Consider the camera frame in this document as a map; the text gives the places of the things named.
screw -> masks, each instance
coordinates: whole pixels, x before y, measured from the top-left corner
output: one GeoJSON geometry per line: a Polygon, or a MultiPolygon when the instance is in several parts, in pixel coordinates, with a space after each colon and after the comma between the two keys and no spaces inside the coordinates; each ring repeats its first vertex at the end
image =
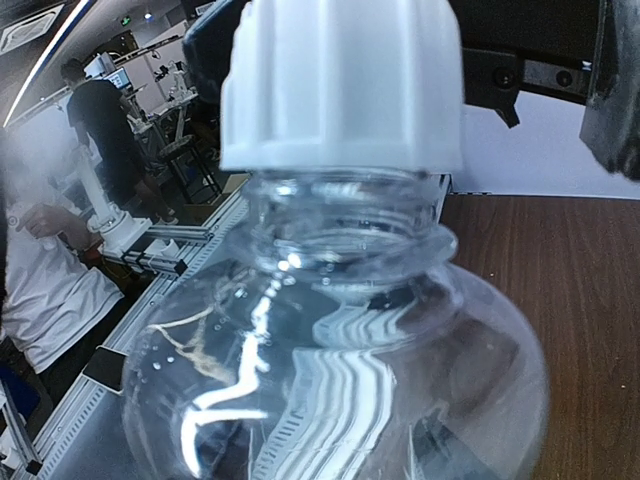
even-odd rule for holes
{"type": "Polygon", "coordinates": [[[573,76],[566,70],[562,70],[556,75],[556,82],[563,88],[570,87],[573,83],[573,76]]]}
{"type": "Polygon", "coordinates": [[[493,72],[493,81],[499,88],[509,89],[516,83],[516,74],[513,70],[500,67],[493,72]]]}

wooden table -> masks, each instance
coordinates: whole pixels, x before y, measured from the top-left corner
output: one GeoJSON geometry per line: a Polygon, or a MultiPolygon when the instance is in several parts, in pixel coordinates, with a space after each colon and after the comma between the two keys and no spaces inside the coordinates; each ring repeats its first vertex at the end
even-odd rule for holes
{"type": "Polygon", "coordinates": [[[640,479],[640,202],[453,196],[454,263],[529,317],[551,377],[536,480],[640,479]]]}

plastic bottle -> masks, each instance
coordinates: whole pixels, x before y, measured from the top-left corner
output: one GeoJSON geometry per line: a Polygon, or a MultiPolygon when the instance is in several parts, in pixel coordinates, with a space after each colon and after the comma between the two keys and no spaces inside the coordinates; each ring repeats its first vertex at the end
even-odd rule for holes
{"type": "Polygon", "coordinates": [[[424,173],[460,167],[461,85],[446,0],[248,6],[223,97],[224,166],[257,168],[248,218],[126,366],[124,427],[148,478],[530,475],[540,346],[506,297],[448,263],[457,242],[424,173]]]}

black t-shirt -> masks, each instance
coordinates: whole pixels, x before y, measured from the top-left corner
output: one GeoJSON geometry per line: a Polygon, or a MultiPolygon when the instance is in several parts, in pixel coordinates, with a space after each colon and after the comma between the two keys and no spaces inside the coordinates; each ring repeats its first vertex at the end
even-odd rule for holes
{"type": "Polygon", "coordinates": [[[127,114],[122,109],[122,93],[108,80],[90,80],[80,85],[69,100],[69,124],[83,122],[100,151],[133,137],[127,114]]]}

chair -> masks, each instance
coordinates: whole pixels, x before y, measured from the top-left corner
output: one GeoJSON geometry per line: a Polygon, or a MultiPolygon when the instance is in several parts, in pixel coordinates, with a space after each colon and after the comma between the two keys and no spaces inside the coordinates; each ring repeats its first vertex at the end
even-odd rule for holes
{"type": "Polygon", "coordinates": [[[158,153],[158,160],[162,163],[165,163],[171,172],[171,175],[175,178],[176,182],[178,182],[178,188],[180,188],[180,193],[184,197],[187,203],[194,203],[191,195],[189,194],[189,182],[184,176],[180,173],[180,169],[176,164],[176,161],[182,157],[183,155],[189,153],[193,158],[193,163],[200,170],[200,173],[204,176],[205,183],[207,187],[213,192],[212,198],[216,198],[218,195],[222,194],[222,188],[220,184],[216,181],[211,169],[207,166],[206,162],[198,152],[196,148],[196,137],[195,135],[185,135],[179,140],[170,143],[158,153]]]}

